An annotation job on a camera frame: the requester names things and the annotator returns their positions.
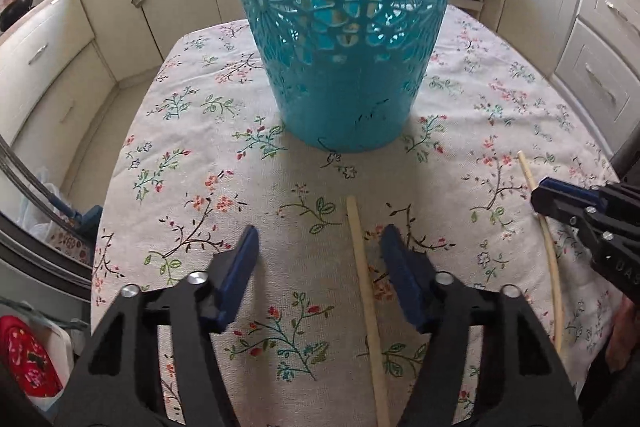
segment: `blue object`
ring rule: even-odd
[[[337,152],[401,132],[447,0],[242,0],[286,129]]]

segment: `chopstick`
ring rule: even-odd
[[[369,278],[369,263],[364,251],[362,238],[362,226],[358,216],[358,205],[355,196],[347,196],[347,217],[351,227],[351,240],[353,241],[353,255],[356,260],[360,295],[364,308],[364,323],[367,330],[367,345],[369,346],[369,362],[371,364],[371,378],[373,380],[373,398],[376,403],[376,418],[378,427],[390,427],[389,403],[386,393],[385,372],[383,370],[382,347],[376,307],[373,299],[373,288]]]
[[[524,152],[518,151],[518,160],[522,173],[527,180],[529,190],[533,191],[538,184],[533,178],[529,163],[524,155]],[[542,214],[538,214],[538,220],[540,222],[540,228],[542,229],[542,235],[545,239],[546,261],[549,265],[549,275],[551,276],[551,298],[554,306],[554,346],[558,355],[560,355],[562,349],[562,328],[564,327],[564,310],[562,308],[562,293],[560,291],[560,272],[558,271],[558,260],[556,259],[556,249],[554,247],[554,240],[551,237],[549,231],[549,224],[546,222],[546,217]]]

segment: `floral tablecloth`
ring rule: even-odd
[[[122,147],[94,262],[92,325],[121,286],[171,285],[228,250],[247,224],[260,260],[238,320],[214,347],[240,423],[376,424],[346,197],[358,199],[398,421],[428,337],[404,320],[380,257],[384,225],[463,282],[518,285],[553,331],[543,237],[518,150],[537,178],[615,179],[558,93],[516,51],[449,7],[404,133],[367,153],[309,148],[281,122],[246,21],[173,48]],[[552,223],[564,300],[563,360],[580,390],[619,293]],[[471,334],[457,417],[471,413],[481,328]],[[172,349],[161,335],[170,418],[180,419]]]

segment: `leaf print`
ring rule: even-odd
[[[136,193],[136,201],[142,201],[149,193],[149,187],[153,187],[156,192],[161,192],[164,187],[164,179],[162,174],[165,170],[169,169],[175,171],[178,168],[179,156],[188,156],[191,154],[190,150],[174,149],[172,152],[167,151],[162,155],[158,163],[158,168],[150,172],[148,169],[142,169],[138,174],[137,181],[133,184],[133,190],[138,190]]]
[[[247,145],[236,151],[237,158],[241,160],[245,155],[246,151],[249,149],[253,149],[254,145],[260,145],[260,151],[262,152],[262,160],[265,158],[273,158],[275,157],[278,151],[286,151],[286,147],[279,147],[274,142],[276,141],[276,137],[284,132],[284,124],[278,124],[272,126],[268,131],[266,127],[262,125],[262,121],[265,120],[260,116],[256,116],[256,122],[259,127],[254,132],[252,129],[248,128],[245,132],[236,131],[231,136],[235,139],[244,138]]]
[[[293,292],[291,306],[299,308],[300,312],[297,317],[290,320],[291,330],[284,328],[284,316],[275,306],[270,306],[265,322],[254,320],[249,324],[249,331],[246,336],[262,332],[267,337],[257,342],[247,342],[244,339],[239,340],[240,346],[233,344],[231,347],[225,347],[225,351],[229,353],[229,360],[233,360],[241,353],[249,353],[252,357],[267,352],[268,349],[276,349],[276,356],[280,357],[280,363],[276,369],[276,377],[278,380],[292,382],[292,380],[300,374],[309,375],[313,380],[317,380],[311,366],[325,362],[329,343],[326,341],[317,341],[307,343],[304,347],[300,346],[300,336],[305,334],[300,329],[303,323],[308,323],[309,319],[318,315],[329,317],[329,312],[334,309],[333,306],[322,307],[319,305],[310,306],[310,302],[306,299],[306,293]]]
[[[446,115],[421,116],[418,119],[418,123],[420,123],[422,133],[418,137],[414,137],[411,134],[402,135],[404,151],[406,153],[414,151],[420,163],[427,161],[432,149],[440,154],[444,154],[444,148],[440,142],[431,139],[431,133],[445,132],[445,127],[442,124],[443,120],[447,120]]]
[[[204,107],[202,110],[203,114],[207,114],[209,112],[217,115],[217,117],[221,119],[225,116],[225,111],[231,114],[232,117],[237,116],[240,112],[239,106],[234,104],[234,99],[228,98],[227,100],[223,100],[222,96],[214,98],[213,94],[210,94],[205,98],[204,103],[200,105],[200,107]]]
[[[170,98],[162,100],[162,103],[157,103],[156,108],[148,111],[146,115],[150,116],[155,113],[164,113],[162,117],[163,120],[171,120],[172,118],[180,120],[180,113],[186,111],[191,105],[191,102],[185,102],[184,99],[191,94],[196,94],[198,91],[199,89],[185,87],[182,94],[174,92]]]
[[[369,356],[369,345],[365,340],[365,344],[367,346],[367,350],[364,353],[360,353],[357,357],[368,357]],[[385,368],[385,373],[391,375],[394,378],[401,378],[405,375],[404,369],[405,366],[411,368],[413,378],[418,377],[418,372],[420,371],[420,366],[422,365],[422,361],[424,360],[424,356],[427,352],[427,344],[421,344],[415,349],[413,355],[406,353],[407,345],[403,343],[393,343],[386,350],[382,351],[382,355],[384,357],[382,361],[382,365]]]
[[[280,217],[284,217],[284,209],[290,207],[301,208],[302,212],[300,212],[300,216],[304,216],[305,214],[312,214],[316,218],[316,223],[314,223],[309,228],[309,233],[317,234],[324,230],[324,227],[327,225],[341,225],[341,223],[334,223],[332,221],[327,221],[323,216],[329,216],[335,212],[336,206],[335,203],[325,202],[324,198],[320,196],[316,200],[316,207],[311,208],[306,204],[306,194],[308,194],[308,190],[306,190],[306,185],[296,184],[296,188],[292,188],[291,192],[295,192],[298,195],[300,203],[287,203],[281,204],[278,208],[277,214]]]
[[[533,84],[536,81],[536,75],[529,72],[529,68],[519,62],[514,62],[509,69],[511,78],[522,78],[527,84]]]
[[[193,39],[192,41],[186,41],[184,43],[184,50],[188,51],[191,48],[196,48],[198,50],[201,50],[206,45],[206,42],[208,40],[209,40],[208,37],[199,36],[197,39]]]
[[[455,96],[465,92],[465,90],[460,87],[459,82],[455,82],[450,78],[440,78],[434,75],[428,76],[427,80],[429,81],[428,86],[431,87],[431,89],[446,90],[449,96]]]

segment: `drawer handle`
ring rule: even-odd
[[[600,79],[596,76],[595,73],[593,73],[593,70],[591,69],[591,66],[588,64],[584,65],[584,69],[587,71],[587,74],[589,75],[589,78],[595,82],[596,84],[598,84],[600,86],[600,89],[603,90],[605,93],[607,93],[607,95],[609,95],[609,98],[611,99],[611,103],[612,104],[616,104],[616,97],[615,95],[610,92],[609,89],[607,89],[606,87],[604,87],[604,85],[602,84],[602,82],[600,81]]]
[[[74,107],[76,107],[76,100],[73,100],[71,102],[71,105],[69,106],[69,108],[66,110],[65,116],[63,116],[62,118],[60,118],[60,123],[65,123],[66,119],[69,118],[69,115],[71,114],[71,111],[74,110]]]
[[[618,8],[616,8],[613,3],[609,0],[604,1],[604,4],[609,8],[613,13],[615,13],[618,17],[620,17],[624,22],[626,22],[640,37],[640,28],[633,24],[628,17],[623,14]]]
[[[49,47],[49,43],[47,42],[43,47],[41,47],[38,51],[36,51],[36,54],[33,55],[33,57],[31,57],[31,60],[29,60],[28,64],[31,66],[36,60],[42,57],[42,54],[48,47]]]

